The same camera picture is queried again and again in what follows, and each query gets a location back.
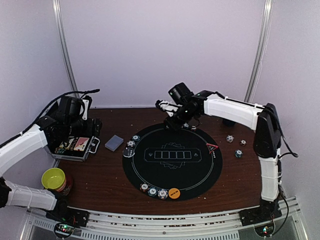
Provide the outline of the grey card deck box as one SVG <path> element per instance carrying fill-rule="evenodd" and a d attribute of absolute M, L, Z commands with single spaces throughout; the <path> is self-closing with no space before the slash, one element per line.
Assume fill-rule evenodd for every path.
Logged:
<path fill-rule="evenodd" d="M 105 148 L 114 152 L 122 143 L 124 142 L 124 139 L 114 135 L 112 136 L 106 143 Z"/>

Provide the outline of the red triangular all-in marker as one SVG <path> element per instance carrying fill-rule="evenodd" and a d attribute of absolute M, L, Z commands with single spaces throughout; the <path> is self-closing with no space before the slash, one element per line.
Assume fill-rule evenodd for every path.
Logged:
<path fill-rule="evenodd" d="M 206 146 L 208 148 L 209 154 L 212 154 L 215 150 L 219 148 L 218 145 L 212 144 L 212 143 L 206 143 Z"/>

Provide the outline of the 10 chips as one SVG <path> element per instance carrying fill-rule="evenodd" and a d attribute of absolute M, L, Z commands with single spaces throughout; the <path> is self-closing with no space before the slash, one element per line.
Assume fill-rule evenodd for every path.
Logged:
<path fill-rule="evenodd" d="M 157 192 L 157 196 L 161 200 L 165 200 L 168 197 L 168 191 L 166 189 L 160 189 Z"/>
<path fill-rule="evenodd" d="M 136 145 L 136 142 L 134 140 L 129 140 L 127 142 L 127 146 L 130 147 L 130 148 L 133 148 L 135 145 Z"/>

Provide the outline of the blue white 10 chip stack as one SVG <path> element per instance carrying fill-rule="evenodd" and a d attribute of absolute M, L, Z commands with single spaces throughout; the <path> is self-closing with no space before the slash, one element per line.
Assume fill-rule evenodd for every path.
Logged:
<path fill-rule="evenodd" d="M 226 141 L 228 143 L 232 143 L 235 140 L 235 137 L 233 135 L 227 135 L 226 136 Z"/>

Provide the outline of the green blue 50 chip stack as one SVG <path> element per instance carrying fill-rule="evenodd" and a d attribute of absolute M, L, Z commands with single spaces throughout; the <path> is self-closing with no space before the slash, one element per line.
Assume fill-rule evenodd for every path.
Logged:
<path fill-rule="evenodd" d="M 234 152 L 234 155 L 236 158 L 241 158 L 243 156 L 244 152 L 241 150 L 241 149 L 237 149 L 235 152 Z"/>

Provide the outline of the orange big blind button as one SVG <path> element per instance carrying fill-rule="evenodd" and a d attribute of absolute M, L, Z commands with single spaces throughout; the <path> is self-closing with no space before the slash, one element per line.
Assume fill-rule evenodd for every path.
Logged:
<path fill-rule="evenodd" d="M 181 196 L 181 191 L 178 188 L 173 187 L 168 190 L 168 197 L 170 199 L 176 200 L 180 196 Z"/>

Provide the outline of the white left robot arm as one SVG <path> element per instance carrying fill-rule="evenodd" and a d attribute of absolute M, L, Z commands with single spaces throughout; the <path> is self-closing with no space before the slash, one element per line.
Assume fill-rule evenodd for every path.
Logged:
<path fill-rule="evenodd" d="M 81 91 L 82 97 L 73 97 L 67 92 L 54 98 L 23 131 L 0 145 L 0 206 L 18 206 L 52 211 L 61 222 L 72 218 L 72 211 L 61 203 L 61 197 L 54 190 L 37 189 L 16 184 L 4 175 L 14 165 L 34 152 L 47 148 L 53 152 L 69 137 L 98 137 L 101 121 L 90 118 L 88 111 L 92 104 L 90 94 L 99 92 Z"/>

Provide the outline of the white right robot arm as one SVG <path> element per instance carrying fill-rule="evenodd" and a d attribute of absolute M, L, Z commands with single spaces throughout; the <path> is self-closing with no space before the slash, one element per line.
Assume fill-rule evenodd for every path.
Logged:
<path fill-rule="evenodd" d="M 168 92 L 171 101 L 157 100 L 155 106 L 167 113 L 166 128 L 180 130 L 191 119 L 202 115 L 219 117 L 249 128 L 254 133 L 252 148 L 259 160 L 261 194 L 259 205 L 239 212 L 242 225 L 270 222 L 281 216 L 279 207 L 281 185 L 282 132 L 276 107 L 235 100 L 217 91 L 193 93 L 183 83 Z"/>

